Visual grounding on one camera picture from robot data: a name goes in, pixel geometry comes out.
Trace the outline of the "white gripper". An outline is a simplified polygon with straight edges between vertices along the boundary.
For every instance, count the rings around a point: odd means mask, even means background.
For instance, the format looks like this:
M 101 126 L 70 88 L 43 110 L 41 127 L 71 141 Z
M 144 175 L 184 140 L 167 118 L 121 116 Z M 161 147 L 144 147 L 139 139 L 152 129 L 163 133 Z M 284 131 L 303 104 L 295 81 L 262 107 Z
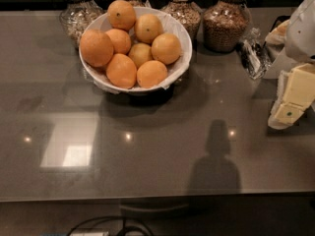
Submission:
M 303 0 L 292 13 L 285 34 L 285 54 L 306 62 L 281 71 L 277 98 L 270 111 L 268 126 L 283 130 L 293 125 L 315 101 L 315 0 Z

